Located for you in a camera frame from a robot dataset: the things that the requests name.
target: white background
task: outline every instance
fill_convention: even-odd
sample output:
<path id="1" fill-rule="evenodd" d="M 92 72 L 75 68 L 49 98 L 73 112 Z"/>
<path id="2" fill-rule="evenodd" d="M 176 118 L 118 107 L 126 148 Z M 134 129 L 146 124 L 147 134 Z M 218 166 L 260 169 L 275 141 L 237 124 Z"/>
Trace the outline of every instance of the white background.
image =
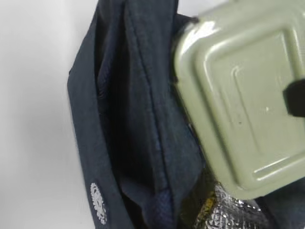
<path id="1" fill-rule="evenodd" d="M 96 2 L 0 0 L 0 229 L 94 228 L 66 82 Z"/>

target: foil lining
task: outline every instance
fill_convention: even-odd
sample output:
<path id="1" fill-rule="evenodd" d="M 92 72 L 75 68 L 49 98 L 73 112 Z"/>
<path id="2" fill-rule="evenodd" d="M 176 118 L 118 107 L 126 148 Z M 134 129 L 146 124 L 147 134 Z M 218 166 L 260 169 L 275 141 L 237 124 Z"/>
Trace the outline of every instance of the foil lining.
<path id="1" fill-rule="evenodd" d="M 269 229 L 267 218 L 254 201 L 232 198 L 219 184 L 201 208 L 193 229 Z"/>

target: navy fabric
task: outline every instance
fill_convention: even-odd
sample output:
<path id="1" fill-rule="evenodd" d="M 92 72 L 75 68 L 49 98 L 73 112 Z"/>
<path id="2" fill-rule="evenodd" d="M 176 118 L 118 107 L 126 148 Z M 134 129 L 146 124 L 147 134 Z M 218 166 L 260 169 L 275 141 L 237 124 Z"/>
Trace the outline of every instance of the navy fabric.
<path id="1" fill-rule="evenodd" d="M 96 228 L 176 228 L 204 166 L 176 104 L 171 46 L 188 18 L 175 0 L 100 0 L 68 90 Z M 91 203 L 99 185 L 108 221 Z"/>
<path id="2" fill-rule="evenodd" d="M 133 229 L 134 226 L 112 172 L 105 137 L 99 125 L 94 74 L 97 16 L 98 14 L 95 13 L 68 80 L 72 117 L 95 227 L 97 229 Z M 105 226 L 98 220 L 92 204 L 90 185 L 93 182 L 99 185 L 105 200 L 109 222 Z"/>
<path id="3" fill-rule="evenodd" d="M 278 229 L 305 227 L 305 178 L 262 198 Z"/>

